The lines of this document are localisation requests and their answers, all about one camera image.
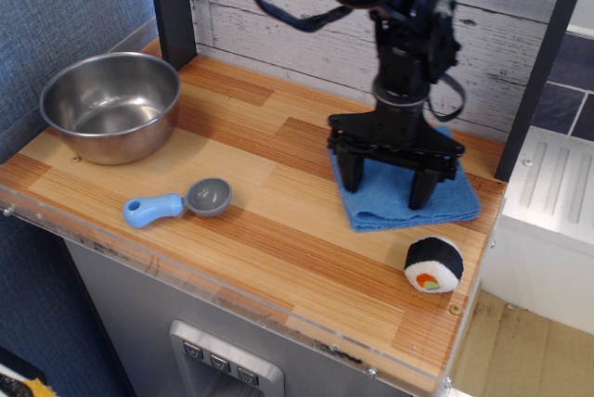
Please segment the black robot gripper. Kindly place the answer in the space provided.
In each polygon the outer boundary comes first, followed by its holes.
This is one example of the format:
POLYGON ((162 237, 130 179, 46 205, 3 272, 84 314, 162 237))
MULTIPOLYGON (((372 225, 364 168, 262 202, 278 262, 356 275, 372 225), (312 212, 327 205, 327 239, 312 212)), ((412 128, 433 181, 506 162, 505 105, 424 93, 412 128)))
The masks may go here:
POLYGON ((374 110, 329 116, 329 149, 336 156, 343 187, 355 193, 366 159, 414 170, 408 202, 422 209, 437 181, 453 180, 464 146, 427 123, 422 105, 379 100, 374 110))

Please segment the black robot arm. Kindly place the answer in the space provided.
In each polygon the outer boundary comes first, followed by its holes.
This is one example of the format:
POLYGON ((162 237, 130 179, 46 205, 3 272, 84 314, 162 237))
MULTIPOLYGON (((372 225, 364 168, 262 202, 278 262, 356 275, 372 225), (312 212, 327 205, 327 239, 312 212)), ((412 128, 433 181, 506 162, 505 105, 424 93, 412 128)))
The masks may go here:
POLYGON ((375 24, 379 69, 372 83, 375 109, 329 116, 329 148, 342 186, 355 192, 364 163, 375 160, 414 171, 408 206, 426 205, 437 184, 455 178, 464 147, 424 119, 434 84, 444 82, 464 97, 448 75, 457 64, 456 0, 336 0, 365 9, 375 24))

